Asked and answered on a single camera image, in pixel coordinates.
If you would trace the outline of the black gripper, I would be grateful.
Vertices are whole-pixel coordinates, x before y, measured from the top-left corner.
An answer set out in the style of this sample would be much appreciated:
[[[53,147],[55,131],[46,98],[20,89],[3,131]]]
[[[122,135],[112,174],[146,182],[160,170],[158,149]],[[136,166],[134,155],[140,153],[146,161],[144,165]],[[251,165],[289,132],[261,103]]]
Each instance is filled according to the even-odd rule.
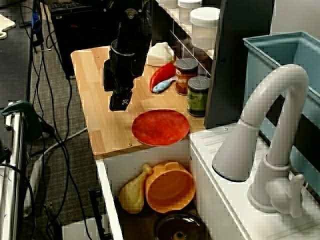
[[[133,52],[109,51],[109,59],[104,62],[103,87],[105,92],[112,92],[109,103],[112,112],[125,111],[131,101],[135,78],[133,60]]]

